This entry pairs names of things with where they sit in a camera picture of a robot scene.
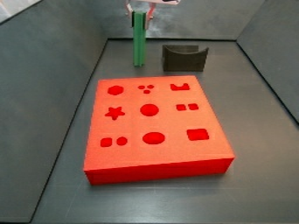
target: gray floor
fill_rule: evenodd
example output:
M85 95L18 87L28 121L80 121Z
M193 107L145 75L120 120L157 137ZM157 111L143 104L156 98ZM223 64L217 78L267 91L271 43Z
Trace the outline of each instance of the gray floor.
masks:
M195 74L237 158L225 175L89 186L81 167L97 80L173 74L163 72L163 44L209 47ZM33 223L297 222L297 145L297 125L236 43L152 40L135 68L132 41L109 41Z

